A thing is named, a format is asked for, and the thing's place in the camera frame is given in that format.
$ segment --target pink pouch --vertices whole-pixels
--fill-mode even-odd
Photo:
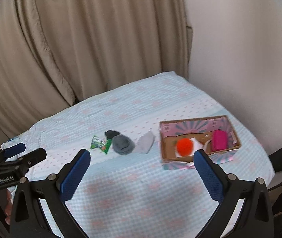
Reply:
[[[211,138],[212,152],[224,150],[228,148],[228,137],[225,131],[215,130]]]

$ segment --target orange ball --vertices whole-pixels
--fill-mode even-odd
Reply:
[[[188,156],[193,151],[193,142],[190,139],[183,138],[176,143],[176,148],[181,156]]]

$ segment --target human hand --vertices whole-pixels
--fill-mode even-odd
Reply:
[[[11,202],[12,195],[11,195],[9,190],[6,190],[6,196],[7,196],[8,204],[5,207],[4,213],[7,215],[7,218],[5,219],[5,221],[9,225],[10,224],[10,220],[11,220],[12,207],[13,207],[13,204]]]

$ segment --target metal screw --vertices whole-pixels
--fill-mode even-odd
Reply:
[[[21,179],[20,179],[20,183],[25,183],[26,182],[26,178],[25,177],[22,177]]]
[[[262,178],[258,178],[257,181],[258,181],[259,184],[264,184],[264,179],[262,179]]]
[[[49,179],[50,181],[53,181],[53,180],[56,179],[56,177],[57,177],[56,174],[50,174],[50,175],[47,177],[47,179]]]
[[[228,178],[229,178],[229,180],[235,180],[236,179],[236,176],[234,175],[234,174],[229,174],[228,175]]]

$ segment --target mattress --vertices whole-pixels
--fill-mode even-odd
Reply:
[[[175,119],[227,115],[242,147],[233,160],[221,164],[226,173],[269,184],[274,170],[266,152],[253,134],[222,105],[174,72],[133,82],[88,98],[54,116],[43,119],[10,142],[20,142],[26,151],[47,151],[47,159],[27,173],[30,180],[58,173],[77,152],[91,153],[91,165],[72,200],[66,205],[91,238],[195,237],[218,203],[213,201],[195,169],[165,170],[161,164],[159,122]],[[148,131],[156,136],[146,155],[106,155],[90,150],[93,135],[117,130],[135,142]],[[229,232],[243,201],[223,234]],[[53,232],[62,237],[45,201],[43,210]]]

